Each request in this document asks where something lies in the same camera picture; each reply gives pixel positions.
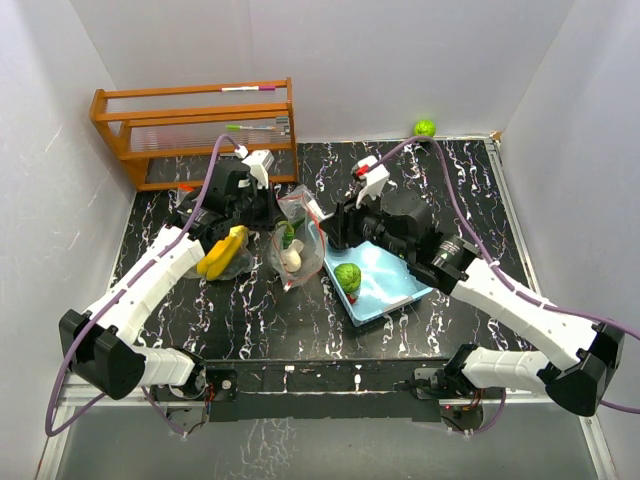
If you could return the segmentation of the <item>white garlic bulb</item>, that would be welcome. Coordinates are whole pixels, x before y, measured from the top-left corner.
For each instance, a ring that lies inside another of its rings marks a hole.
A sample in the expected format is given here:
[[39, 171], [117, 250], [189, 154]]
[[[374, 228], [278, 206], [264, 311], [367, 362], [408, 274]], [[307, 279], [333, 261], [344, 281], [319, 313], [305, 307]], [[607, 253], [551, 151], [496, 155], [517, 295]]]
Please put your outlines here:
[[304, 243], [299, 239], [294, 239], [291, 246], [282, 251], [282, 263], [287, 272], [295, 273], [301, 269], [301, 252], [304, 250]]

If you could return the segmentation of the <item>clear zip bag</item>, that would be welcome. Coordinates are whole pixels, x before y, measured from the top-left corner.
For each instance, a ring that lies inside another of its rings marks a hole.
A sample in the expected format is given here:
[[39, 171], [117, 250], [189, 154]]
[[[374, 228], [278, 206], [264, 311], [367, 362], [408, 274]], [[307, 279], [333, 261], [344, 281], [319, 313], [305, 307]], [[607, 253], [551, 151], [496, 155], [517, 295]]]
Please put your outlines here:
[[268, 260], [288, 292], [305, 284], [324, 265], [328, 241], [320, 223], [326, 215], [304, 185], [279, 199], [278, 206], [285, 219], [272, 232]]
[[231, 228], [228, 235], [219, 240], [184, 277], [215, 282], [249, 274], [254, 268], [254, 258], [248, 250], [248, 242], [249, 230], [245, 226]]

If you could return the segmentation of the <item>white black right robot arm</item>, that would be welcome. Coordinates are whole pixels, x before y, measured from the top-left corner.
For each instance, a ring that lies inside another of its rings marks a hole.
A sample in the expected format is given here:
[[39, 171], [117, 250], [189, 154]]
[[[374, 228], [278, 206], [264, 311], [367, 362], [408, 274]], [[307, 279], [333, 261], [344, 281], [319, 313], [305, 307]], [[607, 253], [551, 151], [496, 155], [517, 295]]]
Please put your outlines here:
[[517, 352], [464, 344], [442, 369], [414, 380], [414, 389], [460, 397], [488, 388], [525, 390], [573, 414], [595, 414], [621, 360], [621, 329], [562, 313], [498, 272], [477, 247], [434, 227], [410, 192], [340, 202], [320, 228], [339, 250], [370, 242], [395, 255], [419, 282], [485, 312], [534, 347]]

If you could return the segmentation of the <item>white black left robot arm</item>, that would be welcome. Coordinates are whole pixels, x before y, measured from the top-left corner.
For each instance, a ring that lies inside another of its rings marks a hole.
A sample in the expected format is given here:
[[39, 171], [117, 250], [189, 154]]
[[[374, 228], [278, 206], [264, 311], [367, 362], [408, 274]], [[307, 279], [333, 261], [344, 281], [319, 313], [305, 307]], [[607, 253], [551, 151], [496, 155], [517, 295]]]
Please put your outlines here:
[[178, 280], [231, 228], [270, 231], [283, 218], [263, 165], [217, 161], [208, 185], [183, 199], [112, 290], [84, 312], [63, 315], [59, 331], [69, 370], [113, 400], [155, 385], [172, 386], [186, 399], [200, 396], [207, 383], [200, 360], [179, 348], [141, 347], [139, 333]]

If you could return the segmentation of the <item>clear zip top bag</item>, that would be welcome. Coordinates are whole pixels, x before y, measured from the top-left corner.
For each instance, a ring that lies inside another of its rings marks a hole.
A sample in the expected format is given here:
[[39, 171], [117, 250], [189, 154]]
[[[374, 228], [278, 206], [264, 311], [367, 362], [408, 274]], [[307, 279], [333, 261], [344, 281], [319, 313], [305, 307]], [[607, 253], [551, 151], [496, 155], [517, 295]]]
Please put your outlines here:
[[231, 228], [228, 235], [219, 240], [184, 277], [215, 282], [249, 274], [254, 268], [254, 258], [248, 250], [248, 242], [249, 230], [245, 226]]

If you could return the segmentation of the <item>yellow banana bunch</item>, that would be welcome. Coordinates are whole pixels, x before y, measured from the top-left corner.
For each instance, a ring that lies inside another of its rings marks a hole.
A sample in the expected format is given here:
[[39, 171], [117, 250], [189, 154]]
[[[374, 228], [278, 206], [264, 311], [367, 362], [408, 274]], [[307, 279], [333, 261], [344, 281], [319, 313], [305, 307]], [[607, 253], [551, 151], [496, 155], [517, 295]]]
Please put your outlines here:
[[242, 225], [232, 227], [229, 234], [223, 240], [217, 241], [209, 253], [198, 262], [196, 273], [207, 281], [220, 279], [241, 248], [245, 246], [248, 235], [247, 227]]

